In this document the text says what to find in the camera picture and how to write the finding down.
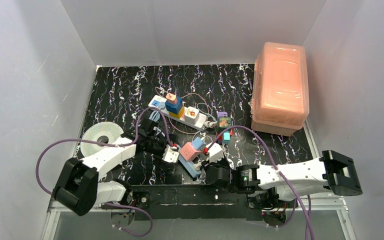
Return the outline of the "light blue charger plug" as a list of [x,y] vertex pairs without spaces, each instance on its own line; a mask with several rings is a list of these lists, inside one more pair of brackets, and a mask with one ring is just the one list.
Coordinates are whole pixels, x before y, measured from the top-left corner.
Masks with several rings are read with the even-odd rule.
[[205,142],[199,138],[199,137],[196,137],[192,142],[191,142],[191,145],[194,147],[194,149],[200,151],[204,146],[205,146]]

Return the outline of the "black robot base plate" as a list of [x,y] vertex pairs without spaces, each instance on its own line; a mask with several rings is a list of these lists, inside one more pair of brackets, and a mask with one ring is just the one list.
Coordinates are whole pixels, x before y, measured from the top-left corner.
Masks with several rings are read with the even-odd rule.
[[133,185],[119,202],[145,210],[154,220],[245,219],[261,221],[266,212],[284,213],[289,203],[265,190],[239,194],[212,185]]

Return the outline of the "blue power strip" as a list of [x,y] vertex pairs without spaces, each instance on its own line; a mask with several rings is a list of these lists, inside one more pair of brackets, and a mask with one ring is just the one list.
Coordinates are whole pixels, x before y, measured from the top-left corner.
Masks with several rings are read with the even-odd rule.
[[186,161],[182,155],[178,157],[178,161],[182,164],[183,168],[192,179],[196,179],[202,174],[199,169],[194,167],[194,163],[192,161]]

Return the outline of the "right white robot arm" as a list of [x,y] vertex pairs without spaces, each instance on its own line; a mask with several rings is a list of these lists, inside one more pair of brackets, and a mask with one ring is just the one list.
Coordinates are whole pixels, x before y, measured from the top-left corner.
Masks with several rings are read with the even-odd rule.
[[246,195],[274,190],[275,198],[285,202],[317,193],[343,197],[363,194],[354,160],[333,150],[324,150],[320,157],[293,164],[248,164],[231,169],[211,162],[204,169],[205,182],[209,185]]

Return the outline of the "pink cube socket adapter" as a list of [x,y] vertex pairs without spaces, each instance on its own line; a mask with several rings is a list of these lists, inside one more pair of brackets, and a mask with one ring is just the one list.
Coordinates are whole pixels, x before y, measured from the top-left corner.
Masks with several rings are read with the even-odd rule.
[[193,161],[201,153],[199,149],[196,149],[191,142],[187,142],[179,151],[180,155],[187,161]]

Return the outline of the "red cube socket adapter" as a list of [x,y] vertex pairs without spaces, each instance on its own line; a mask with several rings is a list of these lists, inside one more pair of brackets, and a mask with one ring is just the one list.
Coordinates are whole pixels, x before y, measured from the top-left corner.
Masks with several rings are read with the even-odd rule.
[[[216,135],[218,136],[219,134],[221,134],[221,131],[216,131]],[[229,130],[229,135],[230,135],[230,137],[232,137],[232,135],[233,135],[232,129]]]

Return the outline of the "green cube socket adapter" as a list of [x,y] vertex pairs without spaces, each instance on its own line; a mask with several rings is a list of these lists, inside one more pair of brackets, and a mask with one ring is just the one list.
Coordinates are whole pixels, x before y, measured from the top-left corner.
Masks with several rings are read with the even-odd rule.
[[232,118],[229,116],[220,116],[217,119],[216,130],[222,132],[224,129],[232,126]]

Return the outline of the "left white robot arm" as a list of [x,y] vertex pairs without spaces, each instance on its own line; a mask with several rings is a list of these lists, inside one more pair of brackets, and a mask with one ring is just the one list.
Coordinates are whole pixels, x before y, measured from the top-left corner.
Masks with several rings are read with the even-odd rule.
[[165,137],[157,135],[157,126],[157,122],[146,118],[136,132],[121,134],[113,147],[105,147],[82,159],[67,160],[51,193],[52,198],[79,216],[95,205],[131,204],[133,190],[126,181],[101,180],[112,169],[142,152],[168,163],[177,162],[179,153]]

